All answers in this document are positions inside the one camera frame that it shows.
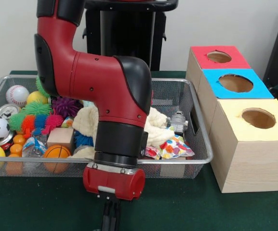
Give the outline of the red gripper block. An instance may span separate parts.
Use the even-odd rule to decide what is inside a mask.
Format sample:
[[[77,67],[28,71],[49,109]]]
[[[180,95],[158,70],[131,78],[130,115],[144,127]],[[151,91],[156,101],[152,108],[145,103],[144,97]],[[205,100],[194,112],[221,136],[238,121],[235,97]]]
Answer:
[[[86,167],[83,172],[83,185],[86,191],[95,194],[107,192],[114,194],[118,199],[128,201],[141,196],[145,179],[145,173],[141,169],[135,170],[133,174],[123,174]],[[108,200],[104,204],[101,231],[119,230],[121,202],[113,203],[111,216],[110,211],[111,201]]]

